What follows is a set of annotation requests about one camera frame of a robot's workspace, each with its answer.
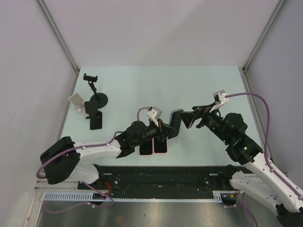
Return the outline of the grey case phone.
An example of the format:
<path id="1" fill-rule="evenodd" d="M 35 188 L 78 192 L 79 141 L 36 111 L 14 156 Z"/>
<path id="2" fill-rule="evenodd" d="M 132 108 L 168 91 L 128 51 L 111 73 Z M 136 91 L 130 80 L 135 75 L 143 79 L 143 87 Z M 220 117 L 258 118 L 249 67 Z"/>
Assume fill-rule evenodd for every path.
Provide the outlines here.
<path id="1" fill-rule="evenodd" d="M 168 139 L 172 139 L 178 136 L 182 119 L 180 113 L 184 111 L 183 109 L 173 110 L 170 114 L 169 126 L 173 128 L 172 133 L 168 136 Z"/>

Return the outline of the pink case phone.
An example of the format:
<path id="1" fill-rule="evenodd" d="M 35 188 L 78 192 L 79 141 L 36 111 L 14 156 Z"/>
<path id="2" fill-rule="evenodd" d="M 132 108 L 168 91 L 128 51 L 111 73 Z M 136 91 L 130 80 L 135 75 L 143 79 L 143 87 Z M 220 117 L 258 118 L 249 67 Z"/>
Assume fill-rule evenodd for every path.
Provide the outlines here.
<path id="1" fill-rule="evenodd" d="M 150 140 L 139 146 L 140 156 L 149 156 L 153 154 L 153 141 Z"/>
<path id="2" fill-rule="evenodd" d="M 167 139 L 159 140 L 155 138 L 153 140 L 153 152 L 155 154 L 165 154 L 168 152 Z"/>

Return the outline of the black round-base phone stand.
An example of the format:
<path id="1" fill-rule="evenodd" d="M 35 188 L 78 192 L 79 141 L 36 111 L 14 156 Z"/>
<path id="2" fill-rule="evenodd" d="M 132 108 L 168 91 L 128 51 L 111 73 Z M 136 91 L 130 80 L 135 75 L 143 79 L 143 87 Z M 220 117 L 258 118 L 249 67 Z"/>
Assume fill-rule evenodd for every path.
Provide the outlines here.
<path id="1" fill-rule="evenodd" d="M 94 95 L 90 98 L 90 101 L 96 101 L 98 108 L 105 107 L 108 104 L 108 97 L 104 93 L 97 92 L 97 88 L 95 87 L 98 76 L 89 76 L 84 73 L 83 80 L 88 82 L 88 85 L 94 93 Z"/>

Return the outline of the black square-base phone stand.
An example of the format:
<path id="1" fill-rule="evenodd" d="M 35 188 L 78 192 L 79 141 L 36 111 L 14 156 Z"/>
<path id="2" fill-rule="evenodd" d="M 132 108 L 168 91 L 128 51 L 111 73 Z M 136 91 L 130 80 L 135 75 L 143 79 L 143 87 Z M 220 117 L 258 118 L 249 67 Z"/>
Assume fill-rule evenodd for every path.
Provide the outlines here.
<path id="1" fill-rule="evenodd" d="M 102 129 L 102 112 L 98 110 L 97 101 L 84 102 L 85 113 L 88 114 L 86 119 L 90 120 L 89 129 L 98 130 Z"/>

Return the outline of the white phone stand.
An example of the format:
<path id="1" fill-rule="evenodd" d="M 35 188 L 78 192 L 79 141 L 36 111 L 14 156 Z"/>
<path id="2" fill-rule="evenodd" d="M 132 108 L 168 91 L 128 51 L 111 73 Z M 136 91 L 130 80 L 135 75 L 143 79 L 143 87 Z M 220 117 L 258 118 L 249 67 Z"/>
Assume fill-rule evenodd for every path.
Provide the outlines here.
<path id="1" fill-rule="evenodd" d="M 68 98 L 69 102 L 77 109 L 78 112 L 81 112 L 84 108 L 84 99 L 79 93 L 74 93 Z"/>

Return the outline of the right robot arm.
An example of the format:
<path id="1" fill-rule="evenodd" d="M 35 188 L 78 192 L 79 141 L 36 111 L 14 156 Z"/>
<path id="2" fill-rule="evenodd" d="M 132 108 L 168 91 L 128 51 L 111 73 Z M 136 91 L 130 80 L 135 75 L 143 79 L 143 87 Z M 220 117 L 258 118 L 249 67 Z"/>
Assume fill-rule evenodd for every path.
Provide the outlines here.
<path id="1" fill-rule="evenodd" d="M 199 119 L 197 128 L 207 127 L 225 145 L 228 156 L 234 162 L 250 170 L 258 181 L 234 166 L 228 165 L 225 173 L 218 178 L 224 190 L 232 187 L 254 198 L 266 206 L 284 227 L 303 225 L 302 189 L 291 182 L 278 168 L 265 158 L 265 152 L 248 135 L 247 124 L 241 114 L 228 113 L 225 117 L 212 111 L 212 105 L 194 106 L 192 111 L 182 111 L 179 115 L 186 128 L 191 128 Z"/>

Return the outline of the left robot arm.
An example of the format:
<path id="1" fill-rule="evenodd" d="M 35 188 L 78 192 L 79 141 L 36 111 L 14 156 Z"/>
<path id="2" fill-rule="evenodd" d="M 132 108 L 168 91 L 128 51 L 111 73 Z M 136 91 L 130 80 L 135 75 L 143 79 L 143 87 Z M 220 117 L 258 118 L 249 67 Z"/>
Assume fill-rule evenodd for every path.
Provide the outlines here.
<path id="1" fill-rule="evenodd" d="M 96 160 L 99 158 L 122 158 L 132 153 L 136 147 L 157 138 L 160 141 L 174 134 L 176 129 L 162 120 L 150 121 L 145 125 L 142 121 L 134 121 L 125 131 L 117 131 L 108 142 L 76 143 L 71 137 L 63 137 L 54 143 L 40 156 L 38 179 L 46 179 L 50 185 L 59 184 L 68 179 L 88 183 L 94 189 L 105 183 L 103 175 L 98 173 Z"/>

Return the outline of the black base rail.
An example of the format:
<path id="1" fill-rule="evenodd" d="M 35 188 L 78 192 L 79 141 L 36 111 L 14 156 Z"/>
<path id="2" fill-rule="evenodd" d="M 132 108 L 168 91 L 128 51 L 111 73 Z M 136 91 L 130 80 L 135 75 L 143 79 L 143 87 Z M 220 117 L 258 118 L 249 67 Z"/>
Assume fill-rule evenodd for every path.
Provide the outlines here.
<path id="1" fill-rule="evenodd" d="M 240 168 L 228 166 L 97 166 L 94 189 L 110 190 L 114 197 L 193 199 L 213 191 L 238 191 L 229 182 Z"/>

